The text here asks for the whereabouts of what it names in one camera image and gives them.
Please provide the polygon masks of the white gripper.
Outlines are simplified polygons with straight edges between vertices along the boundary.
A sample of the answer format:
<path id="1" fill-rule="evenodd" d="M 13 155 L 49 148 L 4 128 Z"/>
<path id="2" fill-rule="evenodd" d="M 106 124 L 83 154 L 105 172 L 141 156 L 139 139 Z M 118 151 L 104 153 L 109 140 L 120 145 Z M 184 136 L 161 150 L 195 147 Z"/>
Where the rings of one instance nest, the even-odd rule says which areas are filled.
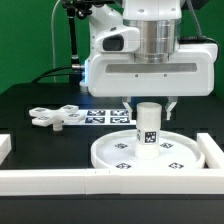
<path id="1" fill-rule="evenodd" d="M 140 64 L 132 54 L 97 53 L 85 64 L 85 81 L 95 97 L 123 97 L 130 119 L 136 118 L 130 97 L 168 97 L 165 106 L 169 120 L 177 96 L 206 96 L 214 88 L 214 43 L 183 44 L 166 63 Z"/>

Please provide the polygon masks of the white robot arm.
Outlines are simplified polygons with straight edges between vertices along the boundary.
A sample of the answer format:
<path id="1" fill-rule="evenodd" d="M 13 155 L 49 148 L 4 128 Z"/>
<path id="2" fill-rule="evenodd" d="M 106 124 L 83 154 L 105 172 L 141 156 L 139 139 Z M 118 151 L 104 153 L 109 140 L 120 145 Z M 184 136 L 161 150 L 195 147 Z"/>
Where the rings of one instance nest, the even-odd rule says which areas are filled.
<path id="1" fill-rule="evenodd" d="M 189 0 L 120 0 L 121 13 L 91 5 L 90 55 L 80 86 L 95 97 L 206 96 L 214 88 L 218 46 L 180 42 L 181 9 Z"/>

